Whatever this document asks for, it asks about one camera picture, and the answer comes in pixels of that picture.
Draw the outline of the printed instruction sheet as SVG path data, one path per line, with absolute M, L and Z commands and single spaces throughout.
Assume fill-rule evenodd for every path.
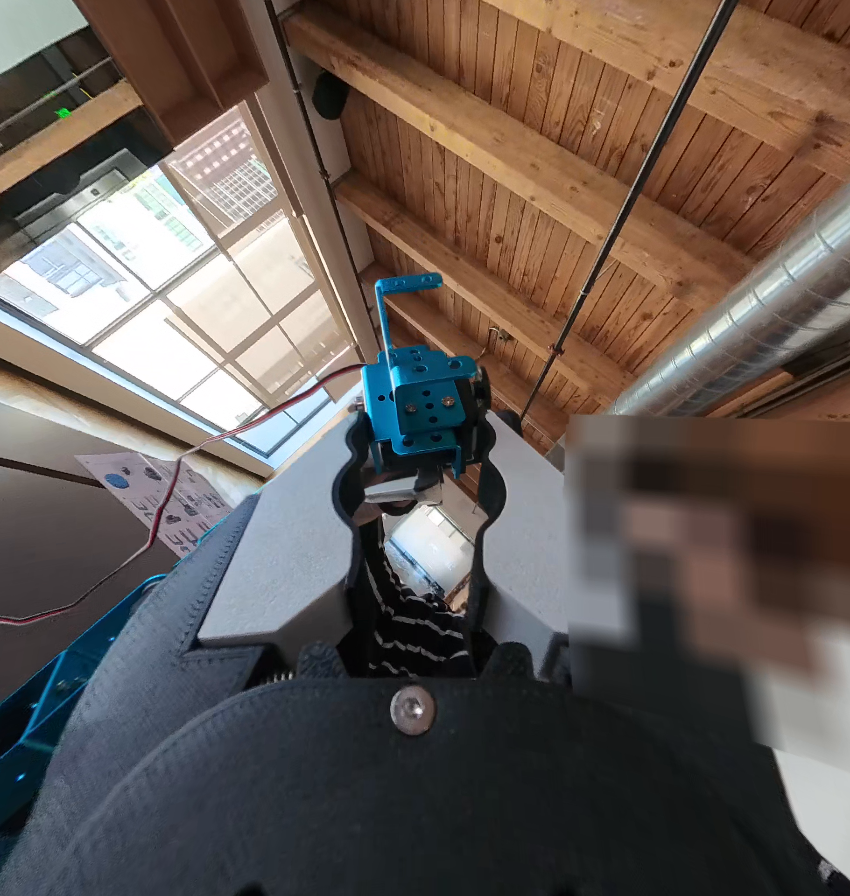
M 172 478 L 173 462 L 131 452 L 76 455 L 75 461 L 134 517 L 151 528 Z M 183 557 L 193 552 L 204 535 L 232 509 L 232 504 L 205 476 L 184 462 L 156 540 L 177 557 Z

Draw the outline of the thin black ceiling pipe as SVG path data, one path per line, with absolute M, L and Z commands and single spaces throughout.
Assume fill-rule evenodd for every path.
M 548 360 L 545 361 L 536 380 L 536 384 L 533 385 L 531 393 L 523 405 L 523 410 L 519 414 L 519 421 L 521 423 L 527 419 L 531 406 L 538 397 L 540 387 L 543 386 L 543 383 L 548 378 L 556 360 L 564 353 L 565 341 L 574 327 L 576 318 L 582 310 L 587 297 L 591 294 L 599 280 L 599 275 L 605 271 L 604 265 L 608 262 L 611 251 L 615 247 L 638 198 L 643 194 L 643 188 L 650 175 L 653 173 L 660 154 L 663 151 L 667 140 L 675 130 L 684 109 L 688 106 L 688 101 L 691 98 L 696 85 L 699 83 L 706 65 L 708 64 L 713 51 L 717 48 L 737 6 L 737 1 L 721 1 L 711 18 L 706 31 L 702 35 L 699 45 L 688 64 L 687 71 L 667 107 L 665 116 L 662 118 L 650 147 L 643 157 L 641 166 L 638 169 L 632 184 L 628 188 L 625 199 L 610 226 L 610 230 L 600 245 L 596 257 L 588 270 L 576 300 L 568 312 L 557 337 L 549 346 Z

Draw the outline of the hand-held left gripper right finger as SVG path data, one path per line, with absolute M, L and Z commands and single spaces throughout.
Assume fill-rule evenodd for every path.
M 513 427 L 511 411 L 486 412 L 478 423 L 484 451 L 477 532 L 467 605 L 476 668 L 494 645 L 518 643 L 538 678 L 568 671 L 564 477 Z

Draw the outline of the person's striped black shirt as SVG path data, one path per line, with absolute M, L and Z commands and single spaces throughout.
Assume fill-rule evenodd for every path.
M 359 671 L 368 678 L 475 678 L 497 642 L 473 633 L 464 613 L 416 594 L 394 570 L 381 518 L 360 527 L 363 565 L 357 582 Z

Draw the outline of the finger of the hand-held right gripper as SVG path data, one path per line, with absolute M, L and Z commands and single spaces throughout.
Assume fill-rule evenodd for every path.
M 364 517 L 402 516 L 419 505 L 437 506 L 442 501 L 439 470 L 419 470 L 409 476 L 375 474 L 364 486 Z

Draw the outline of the blue bracket with black servo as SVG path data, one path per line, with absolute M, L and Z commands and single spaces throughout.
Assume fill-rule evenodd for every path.
M 370 453 L 381 474 L 450 470 L 454 478 L 480 463 L 478 427 L 490 409 L 486 370 L 468 356 L 393 341 L 386 298 L 411 297 L 443 284 L 439 273 L 374 280 L 374 302 L 384 349 L 362 367 Z

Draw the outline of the person's white undershirt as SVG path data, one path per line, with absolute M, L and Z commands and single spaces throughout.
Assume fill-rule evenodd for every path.
M 773 752 L 792 815 L 825 870 L 850 882 L 850 773 L 820 761 Z

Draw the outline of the black ceiling speaker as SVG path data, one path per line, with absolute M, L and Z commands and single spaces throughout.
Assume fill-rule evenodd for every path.
M 326 121 L 337 121 L 347 105 L 350 92 L 350 84 L 323 69 L 318 73 L 312 90 L 311 100 L 314 110 Z

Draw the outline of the silver air duct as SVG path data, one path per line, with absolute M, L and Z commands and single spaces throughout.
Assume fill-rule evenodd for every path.
M 661 356 L 608 416 L 693 417 L 850 324 L 850 182 Z

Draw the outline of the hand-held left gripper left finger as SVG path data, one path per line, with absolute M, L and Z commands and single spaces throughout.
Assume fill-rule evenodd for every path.
M 353 413 L 262 488 L 197 633 L 202 646 L 272 646 L 290 666 L 310 644 L 339 646 L 353 627 L 353 516 L 368 460 L 369 419 Z

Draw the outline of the blue toy robot arm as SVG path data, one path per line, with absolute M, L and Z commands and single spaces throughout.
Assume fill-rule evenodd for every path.
M 0 831 L 35 797 L 88 681 L 142 599 L 150 577 L 0 703 Z

